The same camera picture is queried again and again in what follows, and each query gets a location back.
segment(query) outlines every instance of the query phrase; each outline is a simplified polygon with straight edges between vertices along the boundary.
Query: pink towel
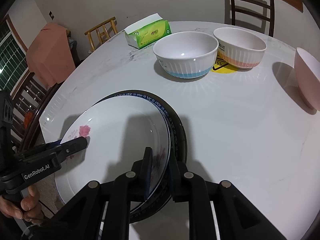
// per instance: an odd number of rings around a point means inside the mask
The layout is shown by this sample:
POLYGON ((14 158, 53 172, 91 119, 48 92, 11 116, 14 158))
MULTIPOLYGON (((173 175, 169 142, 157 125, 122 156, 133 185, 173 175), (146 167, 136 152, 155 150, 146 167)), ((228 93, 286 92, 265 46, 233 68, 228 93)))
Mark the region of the pink towel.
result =
POLYGON ((76 69, 66 28, 55 23, 44 26, 30 45, 26 60, 30 72, 34 72, 47 89, 65 81, 76 69))

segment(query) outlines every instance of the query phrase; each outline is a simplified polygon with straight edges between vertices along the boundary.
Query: dark plate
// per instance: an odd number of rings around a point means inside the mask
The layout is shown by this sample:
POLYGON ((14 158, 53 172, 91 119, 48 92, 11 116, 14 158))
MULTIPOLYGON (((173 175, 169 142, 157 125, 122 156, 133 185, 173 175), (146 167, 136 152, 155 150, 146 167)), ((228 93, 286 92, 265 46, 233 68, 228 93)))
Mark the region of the dark plate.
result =
MULTIPOLYGON (((156 102, 158 103, 157 106, 165 109, 165 114, 167 115, 171 126, 173 126, 173 130, 175 130, 175 157, 177 158, 178 161, 182 161, 184 163, 187 162, 187 138, 186 138, 186 133, 183 128, 182 122, 180 118, 178 117, 177 113, 172 109, 171 106, 169 106, 163 99, 160 97, 156 96, 155 94, 142 91, 142 90, 125 90, 125 91, 120 91, 116 92, 114 94, 111 94, 97 103, 106 100, 108 98, 112 98, 115 96, 123 95, 123 94, 128 94, 132 96, 138 96, 145 98, 146 100, 149 100, 153 104, 156 102)), ((155 190, 155 192, 151 195, 151 197, 143 203, 142 206, 140 206, 138 209, 130 213, 130 223, 138 222, 141 220, 144 220, 155 213, 157 213, 160 209, 163 208, 163 206, 170 200, 171 195, 169 192, 169 186, 168 186, 168 168, 166 169, 164 176, 155 190)))

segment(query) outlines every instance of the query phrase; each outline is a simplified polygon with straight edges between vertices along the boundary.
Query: white bowl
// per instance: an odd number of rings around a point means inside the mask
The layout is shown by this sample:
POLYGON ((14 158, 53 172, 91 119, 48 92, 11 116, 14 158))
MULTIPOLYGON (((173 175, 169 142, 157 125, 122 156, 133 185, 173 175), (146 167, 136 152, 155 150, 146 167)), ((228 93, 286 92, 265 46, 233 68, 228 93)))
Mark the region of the white bowl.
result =
POLYGON ((153 46, 160 65, 170 75, 196 78, 207 74, 217 57, 218 41, 201 32, 168 35, 153 46))
POLYGON ((258 36, 237 28, 218 28, 213 35, 219 41, 219 54, 237 68, 253 68, 259 65, 267 49, 258 36))
POLYGON ((294 71, 303 101, 309 108, 320 111, 320 62, 309 52, 297 48, 294 71))

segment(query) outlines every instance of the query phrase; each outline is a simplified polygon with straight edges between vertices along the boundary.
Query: pink striped bowl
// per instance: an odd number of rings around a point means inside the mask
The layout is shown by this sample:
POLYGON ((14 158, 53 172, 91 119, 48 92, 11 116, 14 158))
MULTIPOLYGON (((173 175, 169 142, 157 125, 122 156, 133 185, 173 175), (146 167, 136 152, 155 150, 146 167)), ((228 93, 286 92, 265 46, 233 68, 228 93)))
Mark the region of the pink striped bowl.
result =
POLYGON ((220 56, 237 68, 253 68, 259 65, 267 49, 262 39, 242 29, 218 28, 213 34, 219 42, 220 56))

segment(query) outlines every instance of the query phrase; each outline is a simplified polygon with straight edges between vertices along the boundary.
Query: window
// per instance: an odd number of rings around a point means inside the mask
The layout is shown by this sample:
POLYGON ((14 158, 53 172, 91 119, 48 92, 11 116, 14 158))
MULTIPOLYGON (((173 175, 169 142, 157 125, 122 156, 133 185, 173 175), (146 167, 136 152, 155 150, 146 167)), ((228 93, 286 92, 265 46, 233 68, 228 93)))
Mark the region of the window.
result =
POLYGON ((25 51, 10 25, 8 19, 0 25, 0 90, 12 91, 28 67, 25 51))

